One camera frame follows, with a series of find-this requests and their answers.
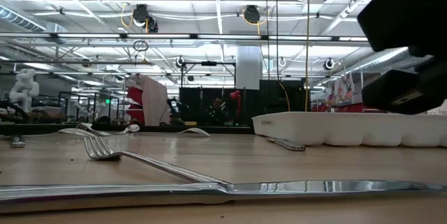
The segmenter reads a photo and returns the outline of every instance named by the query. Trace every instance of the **fluorescent light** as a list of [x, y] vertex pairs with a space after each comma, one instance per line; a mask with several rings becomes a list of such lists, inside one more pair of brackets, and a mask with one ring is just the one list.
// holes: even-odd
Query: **fluorescent light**
[[82, 82], [84, 82], [86, 84], [90, 84], [90, 85], [104, 85], [103, 83], [97, 82], [97, 81], [84, 81], [83, 80]]
[[[270, 40], [307, 40], [306, 36], [269, 36]], [[332, 40], [331, 36], [310, 36], [309, 40]]]
[[39, 68], [41, 70], [52, 70], [53, 67], [46, 65], [46, 64], [38, 64], [38, 63], [30, 63], [30, 64], [24, 64], [26, 66], [31, 66], [34, 68]]
[[261, 36], [248, 36], [248, 35], [198, 35], [199, 39], [261, 39]]
[[0, 37], [31, 37], [31, 38], [49, 38], [48, 33], [0, 33]]
[[77, 81], [77, 79], [67, 76], [67, 75], [60, 75], [61, 77], [65, 78], [66, 80], [70, 80], [70, 81]]
[[119, 34], [113, 33], [104, 33], [104, 34], [95, 34], [95, 33], [58, 33], [58, 37], [62, 38], [119, 38]]
[[128, 38], [190, 38], [188, 34], [157, 34], [157, 33], [132, 33], [127, 34]]
[[384, 62], [384, 61], [387, 61], [387, 60], [389, 60], [389, 59], [392, 59], [393, 57], [396, 57], [398, 54], [404, 52], [404, 51], [407, 50], [407, 49], [408, 49], [408, 47], [400, 48], [400, 49], [398, 49], [398, 50], [395, 50], [395, 51], [393, 51], [393, 52], [391, 52], [391, 53], [386, 54], [385, 56], [379, 57], [379, 58], [376, 59], [375, 61], [376, 61], [377, 63], [382, 63], [382, 62]]
[[367, 42], [368, 38], [366, 38], [366, 37], [341, 37], [340, 40], [356, 41], [356, 42]]
[[56, 72], [54, 74], [58, 74], [58, 75], [87, 75], [88, 73], [81, 73], [81, 72], [79, 72], [79, 73], [58, 73], [58, 72]]

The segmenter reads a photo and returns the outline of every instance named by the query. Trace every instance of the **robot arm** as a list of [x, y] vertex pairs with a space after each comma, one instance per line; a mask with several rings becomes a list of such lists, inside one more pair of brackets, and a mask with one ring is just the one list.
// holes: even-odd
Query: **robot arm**
[[22, 107], [25, 112], [31, 110], [31, 97], [36, 97], [39, 94], [39, 84], [34, 82], [35, 75], [36, 71], [33, 69], [22, 69], [15, 76], [17, 81], [9, 93], [11, 102], [22, 101]]

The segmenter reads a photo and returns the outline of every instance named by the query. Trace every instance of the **workbench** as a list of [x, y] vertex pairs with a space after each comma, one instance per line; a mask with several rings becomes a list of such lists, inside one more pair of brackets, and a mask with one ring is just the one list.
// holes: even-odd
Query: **workbench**
[[[129, 158], [90, 160], [74, 135], [0, 140], [0, 184], [186, 183]], [[233, 183], [307, 179], [396, 179], [447, 184], [443, 148], [307, 147], [288, 151], [255, 135], [195, 137], [172, 133], [112, 136], [127, 150]], [[234, 202], [222, 205], [130, 207], [0, 216], [0, 223], [446, 223], [447, 195]]]

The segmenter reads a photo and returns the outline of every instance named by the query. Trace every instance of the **cable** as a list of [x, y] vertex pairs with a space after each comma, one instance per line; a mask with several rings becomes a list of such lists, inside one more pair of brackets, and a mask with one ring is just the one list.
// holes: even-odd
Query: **cable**
[[247, 23], [247, 24], [250, 24], [250, 25], [255, 25], [255, 26], [257, 26], [258, 27], [258, 35], [260, 35], [261, 34], [261, 31], [260, 31], [260, 29], [259, 29], [259, 25], [262, 25], [262, 24], [265, 24], [266, 22], [267, 22], [267, 20], [268, 20], [268, 15], [270, 14], [270, 11], [267, 11], [267, 18], [265, 19], [265, 20], [263, 20], [261, 23], [251, 23], [251, 22], [249, 22], [249, 21], [247, 21], [247, 19], [245, 19], [245, 16], [244, 16], [244, 14], [245, 14], [245, 9], [242, 11], [242, 19], [244, 19], [244, 21]]
[[[277, 17], [278, 17], [278, 0], [277, 0], [277, 5], [275, 7], [277, 8]], [[277, 80], [279, 80], [279, 41], [278, 41], [279, 24], [278, 24], [278, 22], [279, 22], [279, 20], [277, 19], [277, 55], [276, 55], [276, 58], [277, 58]]]
[[[269, 32], [269, 18], [268, 18], [268, 0], [265, 0], [265, 8], [267, 8], [267, 19], [265, 21], [267, 21], [267, 38], [270, 38], [270, 32]], [[267, 74], [268, 74], [268, 98], [269, 98], [269, 102], [270, 102], [270, 40], [267, 40], [267, 63], [268, 63], [268, 70], [267, 70]]]
[[[124, 14], [124, 9], [125, 9], [125, 8], [126, 8], [126, 4], [123, 4], [123, 11], [121, 12], [121, 14]], [[133, 21], [133, 10], [132, 10], [132, 13], [131, 13], [131, 23], [130, 23], [129, 25], [126, 25], [126, 24], [124, 23], [123, 16], [121, 16], [121, 23], [122, 23], [123, 26], [126, 27], [126, 28], [130, 28], [130, 27], [132, 26], [132, 21]]]
[[161, 124], [161, 120], [162, 120], [163, 116], [164, 116], [165, 113], [166, 113], [166, 109], [168, 109], [168, 105], [165, 106], [165, 110], [163, 111], [163, 114], [161, 115], [161, 117], [160, 117], [160, 119], [159, 119], [159, 125]]
[[[310, 0], [307, 0], [307, 38], [306, 38], [306, 87], [309, 87], [309, 73], [308, 67], [309, 64], [309, 27], [310, 27]], [[305, 98], [305, 112], [307, 112], [307, 106], [309, 104], [309, 88], [306, 90], [306, 98]]]
[[281, 88], [284, 90], [284, 93], [286, 94], [287, 108], [288, 108], [288, 111], [290, 112], [291, 111], [291, 104], [288, 101], [288, 95], [287, 95], [286, 88], [284, 88], [284, 86], [282, 85], [282, 83], [279, 80], [277, 80], [277, 81], [278, 81], [279, 85], [281, 86]]

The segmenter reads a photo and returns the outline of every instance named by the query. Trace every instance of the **ceiling light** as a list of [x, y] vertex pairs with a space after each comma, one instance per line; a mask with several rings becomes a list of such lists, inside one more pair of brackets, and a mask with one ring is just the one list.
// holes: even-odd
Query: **ceiling light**
[[0, 37], [30, 37], [30, 38], [49, 38], [48, 33], [0, 33]]
[[59, 72], [55, 72], [54, 74], [58, 74], [58, 75], [87, 75], [88, 73], [59, 73]]
[[261, 36], [248, 36], [248, 35], [198, 35], [199, 39], [250, 39], [259, 40]]
[[86, 34], [79, 34], [79, 33], [58, 33], [58, 37], [62, 38], [120, 38], [119, 34], [113, 34], [113, 33], [86, 33]]
[[404, 52], [407, 49], [408, 49], [408, 47], [403, 47], [403, 48], [400, 48], [398, 50], [395, 50], [395, 51], [393, 51], [391, 53], [386, 54], [385, 56], [379, 57], [378, 59], [376, 59], [376, 62], [377, 63], [382, 63], [384, 61], [392, 59], [393, 57], [396, 57], [398, 54]]
[[97, 82], [97, 81], [82, 81], [82, 82], [84, 82], [84, 83], [86, 83], [86, 84], [90, 84], [90, 85], [96, 85], [96, 86], [98, 86], [98, 85], [104, 85], [103, 83], [101, 83], [101, 82]]
[[[269, 36], [270, 40], [307, 40], [306, 36]], [[332, 40], [332, 36], [310, 36], [309, 40]]]
[[356, 41], [356, 42], [367, 42], [368, 38], [366, 37], [341, 37], [339, 38], [343, 41]]
[[132, 33], [127, 35], [128, 38], [190, 38], [189, 34], [145, 34], [145, 33]]
[[123, 27], [118, 27], [118, 30], [122, 30], [122, 31], [128, 33], [128, 31], [125, 28], [123, 28]]
[[281, 57], [281, 59], [278, 61], [278, 65], [281, 67], [284, 67], [286, 65], [286, 60], [284, 60], [284, 58]]
[[323, 68], [325, 70], [332, 70], [332, 68], [334, 68], [334, 60], [332, 60], [331, 58], [326, 60], [323, 64]]
[[67, 75], [60, 75], [61, 77], [65, 78], [66, 80], [70, 80], [70, 81], [77, 81], [77, 79], [67, 76]]
[[38, 63], [29, 63], [29, 64], [24, 64], [26, 66], [31, 66], [34, 68], [39, 68], [41, 70], [52, 70], [53, 67], [47, 65], [47, 64], [38, 64]]

